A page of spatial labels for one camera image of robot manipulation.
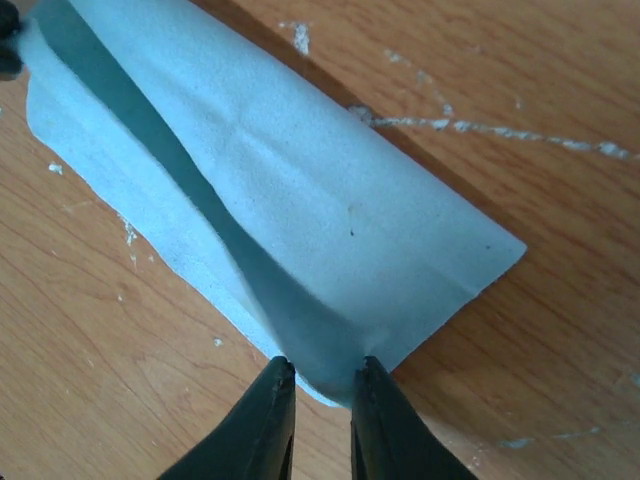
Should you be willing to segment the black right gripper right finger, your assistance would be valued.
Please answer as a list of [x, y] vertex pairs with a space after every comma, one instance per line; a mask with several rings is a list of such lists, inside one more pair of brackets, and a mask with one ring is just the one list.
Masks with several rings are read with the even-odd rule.
[[374, 356], [355, 373], [351, 408], [354, 479], [474, 479], [427, 428]]

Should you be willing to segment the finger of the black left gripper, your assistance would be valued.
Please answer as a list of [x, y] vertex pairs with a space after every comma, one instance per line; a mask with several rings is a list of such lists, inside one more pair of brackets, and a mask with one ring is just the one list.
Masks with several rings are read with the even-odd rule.
[[17, 7], [2, 7], [0, 21], [1, 79], [13, 80], [23, 69], [23, 62], [16, 47], [16, 38], [21, 33], [22, 22]]

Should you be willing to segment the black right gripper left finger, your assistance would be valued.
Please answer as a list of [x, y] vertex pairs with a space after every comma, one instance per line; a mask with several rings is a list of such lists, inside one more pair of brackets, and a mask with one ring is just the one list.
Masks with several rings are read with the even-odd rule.
[[295, 405], [295, 368], [276, 356], [219, 425], [160, 477], [289, 479]]

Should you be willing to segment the light blue cleaning cloth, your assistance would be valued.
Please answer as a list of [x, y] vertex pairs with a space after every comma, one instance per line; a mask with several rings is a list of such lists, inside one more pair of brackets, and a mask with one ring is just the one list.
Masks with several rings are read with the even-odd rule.
[[523, 242], [188, 1], [41, 1], [27, 120], [164, 262], [303, 388], [348, 405]]

